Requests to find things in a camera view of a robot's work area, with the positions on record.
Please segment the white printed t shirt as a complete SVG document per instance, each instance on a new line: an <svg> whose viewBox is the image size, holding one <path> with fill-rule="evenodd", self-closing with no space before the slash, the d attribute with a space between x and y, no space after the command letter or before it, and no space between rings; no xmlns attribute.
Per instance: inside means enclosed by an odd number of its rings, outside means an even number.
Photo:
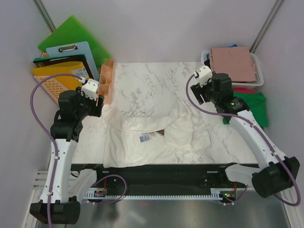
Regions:
<svg viewBox="0 0 304 228"><path fill-rule="evenodd" d="M105 168L170 163L176 155L200 155L211 146L200 114L177 101L167 116L125 117L118 108L104 114Z"/></svg>

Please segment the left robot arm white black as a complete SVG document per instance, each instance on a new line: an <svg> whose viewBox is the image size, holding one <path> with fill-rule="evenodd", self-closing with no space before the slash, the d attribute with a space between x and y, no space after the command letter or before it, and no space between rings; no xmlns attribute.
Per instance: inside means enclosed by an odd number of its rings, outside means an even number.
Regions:
<svg viewBox="0 0 304 228"><path fill-rule="evenodd" d="M80 216L80 204L93 185L99 187L104 175L99 171L84 169L70 181L71 166L82 121L87 116L100 117L104 97L90 99L80 88L64 91L59 95L59 110L48 134L51 136L51 157L44 189L37 203L29 212L43 224L73 225Z"/></svg>

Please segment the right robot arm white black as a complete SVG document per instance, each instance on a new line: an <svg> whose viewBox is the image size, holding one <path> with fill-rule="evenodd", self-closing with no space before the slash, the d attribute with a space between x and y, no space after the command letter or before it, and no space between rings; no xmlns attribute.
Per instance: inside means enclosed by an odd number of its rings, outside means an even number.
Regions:
<svg viewBox="0 0 304 228"><path fill-rule="evenodd" d="M301 193L296 183L300 162L296 157L287 157L269 139L257 124L248 105L233 95L231 80L227 74L211 74L204 78L203 84L189 86L186 93L193 92L199 104L212 102L217 111L206 111L197 105L199 111L221 116L227 120L246 142L258 163L258 167L244 166L239 163L228 163L221 166L218 183L223 187L233 182L252 186L262 198L270 196L289 206L298 206Z"/></svg>

